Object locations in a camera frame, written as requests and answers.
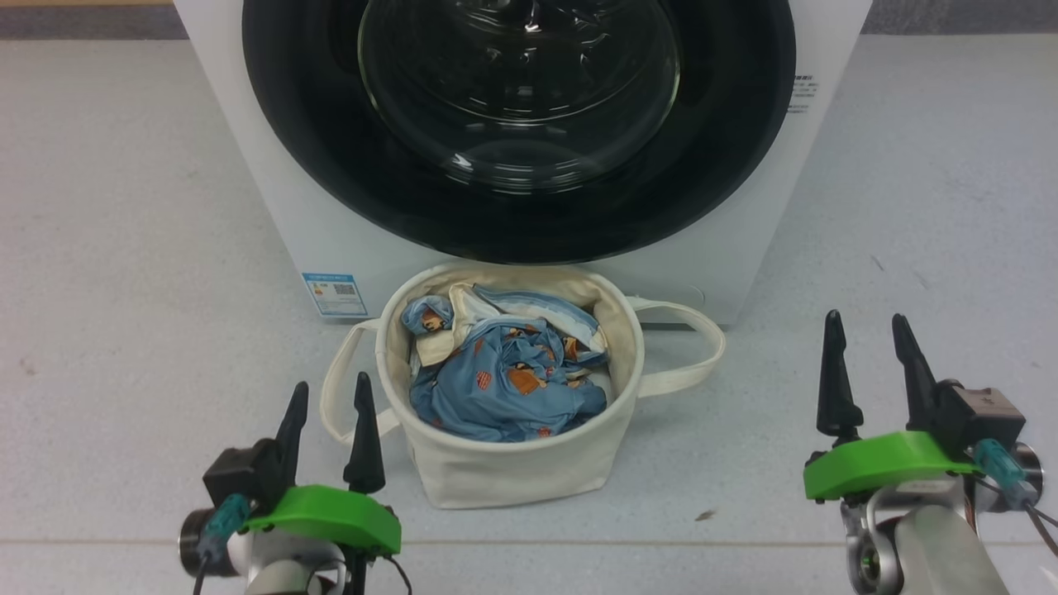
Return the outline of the blue bear print garment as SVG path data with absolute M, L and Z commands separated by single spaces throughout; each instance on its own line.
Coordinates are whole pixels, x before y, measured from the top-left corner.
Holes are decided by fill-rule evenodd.
M 446 293 L 414 298 L 400 320 L 413 335 L 423 366 L 445 361 L 491 321 L 506 327 L 525 321 L 536 332 L 553 331 L 564 341 L 563 361 L 577 365 L 599 365 L 608 357 L 608 343 L 592 315 L 573 302 L 536 291 L 455 283 Z
M 468 440 L 559 436 L 608 405 L 590 378 L 608 355 L 578 345 L 543 319 L 480 321 L 445 361 L 420 369 L 409 404 L 420 421 Z

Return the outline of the black round glass washer door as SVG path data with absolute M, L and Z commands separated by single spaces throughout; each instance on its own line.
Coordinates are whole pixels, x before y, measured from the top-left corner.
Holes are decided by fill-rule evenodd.
M 566 264 L 729 198 L 794 91 L 789 0 L 243 0 L 291 157 L 349 211 L 466 259 Z

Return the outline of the white washing machine body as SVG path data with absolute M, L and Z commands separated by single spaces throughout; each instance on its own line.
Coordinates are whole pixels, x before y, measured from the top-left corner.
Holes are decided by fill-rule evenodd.
M 813 74 L 820 83 L 809 112 L 788 114 L 787 105 L 777 139 L 756 169 L 692 226 L 624 254 L 566 264 L 604 276 L 626 295 L 679 302 L 723 325 L 736 320 L 872 0 L 789 3 L 796 30 L 794 75 Z M 349 211 L 291 157 L 264 118 L 243 56 L 243 0 L 174 0 L 174 5 L 300 275 L 354 276 L 368 317 L 378 317 L 402 283 L 445 262 L 562 266 L 466 259 L 404 240 Z

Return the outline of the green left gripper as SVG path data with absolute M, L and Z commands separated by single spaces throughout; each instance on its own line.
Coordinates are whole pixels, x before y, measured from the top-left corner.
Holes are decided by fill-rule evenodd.
M 285 487 L 296 483 L 302 429 L 307 421 L 309 384 L 298 382 L 288 400 L 275 436 Z M 386 484 L 380 429 L 375 414 L 373 384 L 367 373 L 355 376 L 355 430 L 344 481 L 350 491 L 325 485 L 290 488 L 268 515 L 253 516 L 245 531 L 288 531 L 324 540 L 373 556 L 397 556 L 402 549 L 400 520 L 370 494 Z

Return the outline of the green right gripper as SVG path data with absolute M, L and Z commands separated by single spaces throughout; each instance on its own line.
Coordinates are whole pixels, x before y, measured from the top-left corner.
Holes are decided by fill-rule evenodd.
M 934 426 L 936 378 L 905 315 L 892 317 L 892 332 L 896 357 L 902 363 L 909 410 L 907 431 L 859 440 L 863 413 L 851 395 L 844 360 L 846 333 L 838 310 L 825 317 L 817 430 L 835 438 L 835 448 L 805 464 L 803 490 L 810 501 L 834 501 L 937 475 L 981 472 L 966 455 L 949 456 L 927 433 Z

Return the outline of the cream fabric laundry basket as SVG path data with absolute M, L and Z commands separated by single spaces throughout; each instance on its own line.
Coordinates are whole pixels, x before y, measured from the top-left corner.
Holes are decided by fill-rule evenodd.
M 500 290 L 540 290 L 587 306 L 608 340 L 612 361 L 604 373 L 608 405 L 592 421 L 557 437 L 528 443 L 466 440 L 420 421 L 409 403 L 411 335 L 399 313 L 413 298 L 438 293 L 457 285 L 484 283 Z M 643 310 L 669 310 L 695 329 L 714 351 L 683 368 L 645 373 L 645 338 L 637 319 Z M 320 418 L 343 445 L 352 445 L 355 430 L 343 430 L 339 415 L 351 403 L 340 395 L 360 337 L 375 333 L 373 362 L 389 405 L 375 419 L 382 436 L 404 430 L 411 459 L 431 504 L 440 509 L 515 506 L 571 497 L 601 488 L 640 399 L 695 387 L 711 375 L 724 355 L 724 331 L 709 317 L 677 302 L 628 298 L 619 287 L 574 267 L 488 266 L 452 262 L 412 276 L 393 293 L 378 319 L 361 321 L 347 333 L 320 391 Z

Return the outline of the blue energy label sticker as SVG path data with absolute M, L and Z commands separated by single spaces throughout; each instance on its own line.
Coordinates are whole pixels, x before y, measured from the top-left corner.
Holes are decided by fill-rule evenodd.
M 346 274 L 302 274 L 321 317 L 365 319 L 368 309 L 355 278 Z

